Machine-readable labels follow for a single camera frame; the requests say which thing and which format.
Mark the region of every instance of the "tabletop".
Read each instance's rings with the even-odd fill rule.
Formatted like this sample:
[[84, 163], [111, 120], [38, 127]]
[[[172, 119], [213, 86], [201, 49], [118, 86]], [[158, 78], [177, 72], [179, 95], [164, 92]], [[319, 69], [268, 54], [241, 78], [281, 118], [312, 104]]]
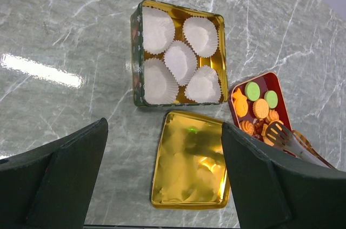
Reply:
[[[142, 0], [0, 0], [0, 156], [102, 117], [109, 137], [86, 224], [239, 227], [212, 211], [156, 210], [164, 114], [132, 101], [130, 15]], [[221, 14], [229, 88], [278, 74], [292, 127], [345, 171], [346, 23], [321, 0], [158, 0]], [[227, 103], [185, 110], [232, 122]]]

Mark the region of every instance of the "red container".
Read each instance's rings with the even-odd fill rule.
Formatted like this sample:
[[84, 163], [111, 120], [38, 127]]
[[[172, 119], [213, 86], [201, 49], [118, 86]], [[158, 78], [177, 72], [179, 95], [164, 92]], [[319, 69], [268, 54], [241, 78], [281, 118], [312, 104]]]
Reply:
[[[243, 83], [237, 85], [235, 88], [233, 88], [232, 91], [229, 91], [228, 104], [229, 104], [229, 108], [231, 109], [231, 112], [232, 112], [234, 124], [237, 127], [240, 127], [240, 123], [242, 121], [247, 120], [247, 121], [250, 121], [251, 123], [253, 123], [254, 125], [258, 121], [258, 119], [254, 115], [254, 111], [252, 110], [252, 106], [253, 106], [254, 102], [247, 100], [247, 103], [249, 105], [249, 110], [248, 110], [248, 113], [246, 114], [246, 116], [244, 116], [242, 118], [237, 116], [235, 108], [234, 108], [234, 104], [233, 104], [234, 99], [233, 99], [232, 95], [233, 95], [234, 91], [236, 91], [238, 88], [240, 88], [243, 95], [245, 95], [245, 85], [250, 81], [253, 81], [259, 85], [259, 88], [261, 90], [260, 98], [264, 98], [264, 94], [268, 90], [273, 90], [274, 92], [276, 92], [277, 98], [278, 98], [278, 104], [275, 108], [275, 111], [277, 111], [277, 113], [279, 114], [280, 120], [283, 122], [283, 124], [287, 128], [289, 128], [290, 130], [292, 130], [290, 119], [288, 117], [288, 113], [287, 113], [287, 109], [286, 109], [286, 105], [285, 105], [285, 101], [283, 99], [279, 79], [277, 78], [277, 75], [274, 72], [268, 72], [268, 73], [265, 73], [261, 76], [247, 80], [246, 82], [243, 82]], [[254, 137], [263, 141], [263, 139], [260, 135], [255, 134]]]

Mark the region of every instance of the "paper liner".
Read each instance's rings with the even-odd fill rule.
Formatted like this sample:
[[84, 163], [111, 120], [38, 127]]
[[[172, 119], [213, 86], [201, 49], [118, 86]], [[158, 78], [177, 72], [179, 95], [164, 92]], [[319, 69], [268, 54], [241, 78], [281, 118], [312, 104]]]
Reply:
[[144, 50], [157, 55], [164, 52], [172, 43], [175, 27], [172, 18], [164, 11], [143, 7]]
[[161, 60], [144, 61], [144, 98], [148, 103], [173, 103], [178, 92], [177, 82]]
[[195, 53], [181, 41], [173, 41], [163, 60], [180, 86], [189, 83], [197, 68]]
[[217, 30], [213, 22], [207, 18], [188, 18], [184, 22], [183, 33], [197, 55], [210, 57], [217, 50]]
[[197, 69], [185, 89], [185, 96], [197, 103], [219, 102], [221, 88], [216, 71], [209, 66]]

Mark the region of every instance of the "green round biscuit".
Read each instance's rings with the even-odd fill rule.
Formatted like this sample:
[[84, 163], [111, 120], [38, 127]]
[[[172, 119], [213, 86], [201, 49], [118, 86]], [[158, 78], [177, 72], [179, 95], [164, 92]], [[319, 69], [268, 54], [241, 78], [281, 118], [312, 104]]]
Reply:
[[255, 102], [261, 95], [260, 87], [255, 82], [249, 82], [245, 86], [245, 95], [250, 101]]
[[273, 90], [265, 92], [264, 99], [267, 101], [269, 108], [274, 109], [277, 106], [277, 94]]

